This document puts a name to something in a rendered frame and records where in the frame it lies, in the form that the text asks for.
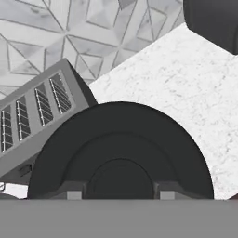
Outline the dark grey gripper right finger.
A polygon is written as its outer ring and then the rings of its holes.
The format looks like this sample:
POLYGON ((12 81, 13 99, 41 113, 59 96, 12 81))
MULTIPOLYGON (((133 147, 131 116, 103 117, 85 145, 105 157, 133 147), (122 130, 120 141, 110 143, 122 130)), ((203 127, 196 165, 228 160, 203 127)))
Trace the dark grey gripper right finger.
POLYGON ((203 196, 185 190, 176 181, 155 181, 154 198, 159 200, 190 200, 203 199, 203 196))

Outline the grey toaster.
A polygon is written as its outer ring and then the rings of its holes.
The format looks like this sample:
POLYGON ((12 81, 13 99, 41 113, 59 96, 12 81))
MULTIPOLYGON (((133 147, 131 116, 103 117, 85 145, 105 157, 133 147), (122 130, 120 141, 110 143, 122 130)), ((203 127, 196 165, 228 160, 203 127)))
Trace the grey toaster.
POLYGON ((67 59, 0 100, 0 182, 27 185, 38 153, 69 118, 97 103, 67 59))

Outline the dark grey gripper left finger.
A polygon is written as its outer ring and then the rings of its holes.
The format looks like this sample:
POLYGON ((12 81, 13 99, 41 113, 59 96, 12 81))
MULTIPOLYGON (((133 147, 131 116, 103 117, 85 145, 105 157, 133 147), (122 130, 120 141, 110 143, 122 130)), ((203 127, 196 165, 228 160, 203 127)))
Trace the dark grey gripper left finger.
POLYGON ((82 200, 85 188, 85 181, 66 181, 58 189, 42 195, 41 198, 56 200, 82 200))

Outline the black round blender lid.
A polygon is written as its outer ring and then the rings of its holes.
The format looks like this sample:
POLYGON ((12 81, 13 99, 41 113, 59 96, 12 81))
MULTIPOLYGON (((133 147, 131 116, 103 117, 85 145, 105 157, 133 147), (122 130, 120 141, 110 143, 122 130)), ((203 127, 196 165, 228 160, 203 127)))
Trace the black round blender lid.
POLYGON ((175 120, 132 102, 98 104, 63 123, 39 153, 28 196, 66 181, 85 181, 86 199, 154 199, 155 181, 176 181, 211 199, 213 184, 199 147, 175 120))

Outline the black blender jar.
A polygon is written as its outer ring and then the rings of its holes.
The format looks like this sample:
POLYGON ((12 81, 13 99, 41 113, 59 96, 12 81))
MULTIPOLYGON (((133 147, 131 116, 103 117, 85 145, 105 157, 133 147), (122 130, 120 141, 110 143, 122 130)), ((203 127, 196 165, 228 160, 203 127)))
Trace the black blender jar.
POLYGON ((238 0, 183 0, 187 27, 238 55, 238 0))

